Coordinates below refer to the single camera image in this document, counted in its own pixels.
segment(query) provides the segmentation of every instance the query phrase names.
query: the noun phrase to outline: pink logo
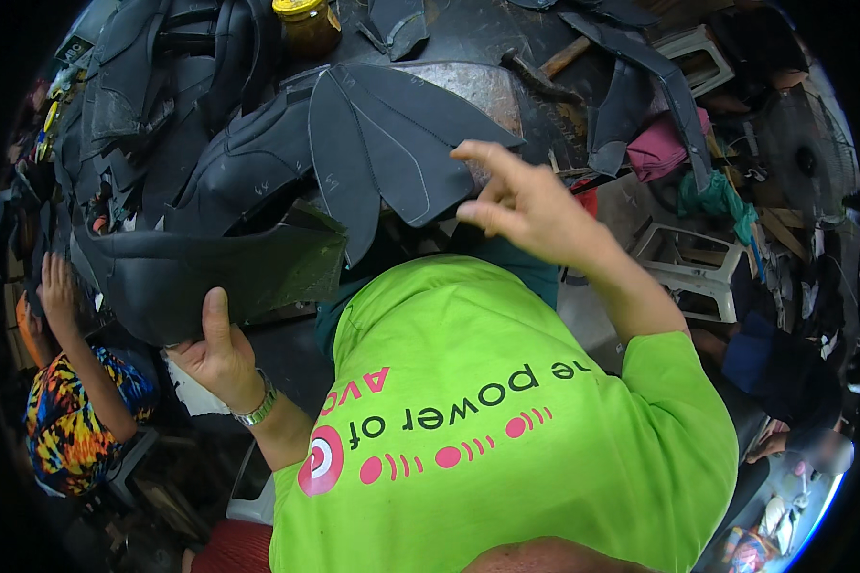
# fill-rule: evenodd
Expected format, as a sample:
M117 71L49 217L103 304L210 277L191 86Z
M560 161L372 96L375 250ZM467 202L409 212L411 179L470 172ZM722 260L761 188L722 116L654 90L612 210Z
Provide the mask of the pink logo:
M493 438L489 435L485 435L484 439L487 440L488 449L494 448ZM475 445L475 448L478 450L478 454L480 456L484 455L484 445L478 438L474 438L471 440L471 443ZM473 461L475 458L474 449L467 442L462 442L460 444L465 452L468 454L469 461ZM460 461L462 461L462 450L458 449L455 446L446 446L439 448L439 451L436 452L435 461L438 466L443 469L449 469L450 467L454 467Z
M309 458L302 463L296 480L302 492L312 497L330 491L341 477L344 445L337 430L322 425L312 432L309 449Z
M391 454L386 454L385 460L389 463L389 479L391 479L392 481L398 478L399 465L401 465L401 472L406 478L411 475L411 464L408 463L408 458L404 455L399 455L398 460L396 462L394 456L392 456ZM414 467L417 469L417 473L424 473L424 464L421 463L420 457L414 457ZM378 477L382 475L382 468L382 460L378 456L371 457L370 459L363 462L362 466L360 466L360 481L362 481L365 485L375 483Z
M549 420L553 418L553 416L551 415L551 410L549 410L548 408L543 408L543 410L545 410L545 414L548 416ZM535 408L532 409L532 414L536 415L539 424L545 423L545 417L542 416L542 413L540 413ZM529 430L534 430L536 428L531 416L529 416L525 412L519 412L519 416L520 417L516 417L506 423L505 431L508 437L517 438L526 432L527 427Z

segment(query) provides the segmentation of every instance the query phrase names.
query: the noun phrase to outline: hammer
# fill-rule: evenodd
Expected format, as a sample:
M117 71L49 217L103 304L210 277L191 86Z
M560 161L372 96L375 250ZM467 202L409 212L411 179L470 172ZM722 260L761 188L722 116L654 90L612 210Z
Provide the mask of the hammer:
M590 39L580 36L573 40L565 49L551 56L540 68L533 68L519 57L516 48L511 48L500 59L500 65L513 70L537 92L572 104L584 105L583 98L572 89L557 85L551 81L561 70L573 62L590 46Z

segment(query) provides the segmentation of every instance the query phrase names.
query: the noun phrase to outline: green fabric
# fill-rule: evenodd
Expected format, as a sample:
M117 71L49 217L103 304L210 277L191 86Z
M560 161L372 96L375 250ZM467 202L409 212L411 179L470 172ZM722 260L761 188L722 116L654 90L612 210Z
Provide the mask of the green fabric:
M755 207L736 194L733 186L719 170L711 171L711 183L698 192L694 184L694 171L685 173L678 185L678 216L683 217L695 212L708 214L729 214L733 217L733 232L745 246L752 240L752 222L757 221Z
M680 333L622 378L477 258L404 263L347 304L311 455L275 474L274 571L459 571L557 535L688 571L729 503L729 415Z

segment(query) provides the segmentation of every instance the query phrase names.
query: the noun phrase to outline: yellow lid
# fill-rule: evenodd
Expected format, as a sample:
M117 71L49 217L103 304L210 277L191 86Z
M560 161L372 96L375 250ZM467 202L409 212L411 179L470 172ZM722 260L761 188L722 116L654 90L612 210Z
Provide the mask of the yellow lid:
M270 7L279 16L292 16L312 10L325 0L273 0Z
M51 104L51 108L47 110L47 117L45 117L45 127L42 131L48 131L51 128L51 124L54 123L54 116L57 115L57 102Z

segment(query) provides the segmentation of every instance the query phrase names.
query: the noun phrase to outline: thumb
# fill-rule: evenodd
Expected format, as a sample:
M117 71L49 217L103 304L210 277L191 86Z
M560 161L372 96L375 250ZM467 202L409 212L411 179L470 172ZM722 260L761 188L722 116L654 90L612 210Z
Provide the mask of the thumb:
M208 354L228 354L233 350L229 337L229 310L226 291L214 287L204 297L204 311L201 317L204 327L204 340L207 341Z
M465 201L456 211L459 221L484 229L487 235L516 237L526 227L523 216L512 209L490 201Z

